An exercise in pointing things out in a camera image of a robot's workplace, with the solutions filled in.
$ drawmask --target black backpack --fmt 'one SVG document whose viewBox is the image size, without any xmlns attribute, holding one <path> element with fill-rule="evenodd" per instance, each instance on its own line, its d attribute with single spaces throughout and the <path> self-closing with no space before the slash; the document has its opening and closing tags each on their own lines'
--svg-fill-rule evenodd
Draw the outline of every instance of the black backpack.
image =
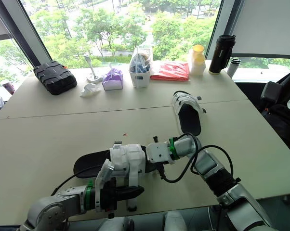
<svg viewBox="0 0 290 231">
<path fill-rule="evenodd" d="M 264 115 L 265 119 L 290 149 L 290 109 L 282 104 L 275 104 L 268 112 Z"/>
</svg>

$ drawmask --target table seam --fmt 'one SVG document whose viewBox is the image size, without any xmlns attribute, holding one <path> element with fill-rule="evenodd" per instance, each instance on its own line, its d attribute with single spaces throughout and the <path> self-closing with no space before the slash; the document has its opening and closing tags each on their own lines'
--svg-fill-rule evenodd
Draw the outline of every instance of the table seam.
<svg viewBox="0 0 290 231">
<path fill-rule="evenodd" d="M 208 103 L 227 103 L 227 102 L 238 102 L 238 101 L 246 101 L 244 100 L 228 100 L 228 101 L 216 101 L 216 102 L 207 102 L 207 103 L 199 103 L 200 105 L 208 104 Z M 107 111 L 98 111 L 98 112 L 77 112 L 77 113 L 66 113 L 66 114 L 53 114 L 53 115 L 35 115 L 35 116 L 22 116 L 22 117 L 13 117 L 13 118 L 0 118 L 0 120 L 5 119 L 24 119 L 24 118 L 37 118 L 37 117 L 47 117 L 47 116 L 65 116 L 65 115 L 80 115 L 80 114 L 89 114 L 89 113 L 103 113 L 103 112 L 118 112 L 118 111 L 130 111 L 130 110 L 141 110 L 141 109 L 153 109 L 153 108 L 164 108 L 164 107 L 173 107 L 170 106 L 160 106 L 160 107 L 142 107 L 142 108 L 131 108 L 131 109 L 118 109 L 118 110 L 107 110 Z"/>
</svg>

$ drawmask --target travel mug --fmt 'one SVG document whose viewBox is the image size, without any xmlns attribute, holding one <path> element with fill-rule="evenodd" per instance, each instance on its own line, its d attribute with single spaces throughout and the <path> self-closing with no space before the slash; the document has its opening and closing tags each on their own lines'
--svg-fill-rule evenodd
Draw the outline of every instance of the travel mug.
<svg viewBox="0 0 290 231">
<path fill-rule="evenodd" d="M 237 68 L 239 67 L 240 65 L 240 59 L 232 59 L 231 60 L 231 63 L 228 67 L 228 70 L 227 70 L 227 74 L 232 78 L 233 75 L 235 74 Z"/>
<path fill-rule="evenodd" d="M 227 67 L 232 55 L 232 48 L 235 45 L 235 35 L 220 35 L 217 39 L 216 49 L 213 54 L 209 73 L 217 75 Z"/>
</svg>

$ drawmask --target white cup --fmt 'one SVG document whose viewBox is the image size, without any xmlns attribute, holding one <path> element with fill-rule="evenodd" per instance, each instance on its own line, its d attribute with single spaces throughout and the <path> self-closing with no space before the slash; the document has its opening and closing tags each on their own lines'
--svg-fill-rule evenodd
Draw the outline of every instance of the white cup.
<svg viewBox="0 0 290 231">
<path fill-rule="evenodd" d="M 230 62 L 230 66 L 227 69 L 227 74 L 232 78 L 235 74 L 237 68 L 240 66 L 240 59 L 232 59 Z"/>
</svg>

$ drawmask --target green ring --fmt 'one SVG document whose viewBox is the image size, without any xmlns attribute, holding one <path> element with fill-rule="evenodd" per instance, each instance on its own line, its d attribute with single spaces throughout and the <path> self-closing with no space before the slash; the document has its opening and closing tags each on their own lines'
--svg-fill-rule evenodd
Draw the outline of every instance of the green ring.
<svg viewBox="0 0 290 231">
<path fill-rule="evenodd" d="M 176 149 L 175 149 L 175 147 L 174 147 L 174 140 L 173 140 L 173 138 L 170 138 L 170 144 L 171 144 L 171 146 L 170 146 L 170 151 L 172 152 L 172 154 L 173 154 L 173 156 L 174 156 L 174 159 L 175 159 L 175 160 L 179 160 L 180 158 L 179 158 L 179 156 L 177 155 Z"/>
<path fill-rule="evenodd" d="M 91 207 L 91 190 L 93 186 L 93 181 L 90 180 L 87 185 L 86 195 L 85 195 L 85 209 L 89 209 Z"/>
</svg>

